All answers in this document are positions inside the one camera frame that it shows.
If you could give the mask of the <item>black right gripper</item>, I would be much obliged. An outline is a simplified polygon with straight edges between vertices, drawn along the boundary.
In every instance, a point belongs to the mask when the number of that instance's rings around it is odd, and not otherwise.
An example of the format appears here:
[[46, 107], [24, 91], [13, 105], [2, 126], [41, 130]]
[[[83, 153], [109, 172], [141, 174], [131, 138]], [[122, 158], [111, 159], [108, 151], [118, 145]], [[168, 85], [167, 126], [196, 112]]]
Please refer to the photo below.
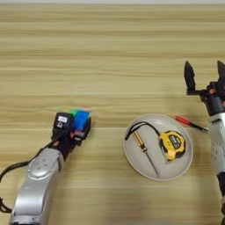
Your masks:
[[[225, 87], [225, 64], [221, 61], [217, 62], [217, 69], [219, 74], [218, 83]], [[225, 106], [223, 105], [225, 94], [222, 95], [217, 89], [217, 82], [210, 82], [204, 90], [195, 89], [194, 71], [189, 61], [185, 62], [184, 77], [186, 83], [186, 93], [188, 95], [199, 95], [200, 100], [206, 105], [209, 116], [214, 116], [218, 113], [225, 112]]]

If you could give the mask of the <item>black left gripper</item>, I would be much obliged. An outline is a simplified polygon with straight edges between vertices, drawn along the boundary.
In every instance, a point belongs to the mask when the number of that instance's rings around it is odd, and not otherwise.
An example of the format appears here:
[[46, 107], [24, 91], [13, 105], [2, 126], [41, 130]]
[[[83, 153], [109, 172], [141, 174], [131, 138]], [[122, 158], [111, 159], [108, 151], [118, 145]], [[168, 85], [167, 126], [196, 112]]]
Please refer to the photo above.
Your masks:
[[66, 134], [61, 134], [60, 137], [51, 145], [52, 149], [56, 149], [61, 152], [63, 159], [66, 160], [68, 155], [73, 151], [76, 146], [80, 146], [86, 139], [88, 133], [91, 130], [91, 117], [89, 117], [85, 132], [78, 130], [70, 131]]

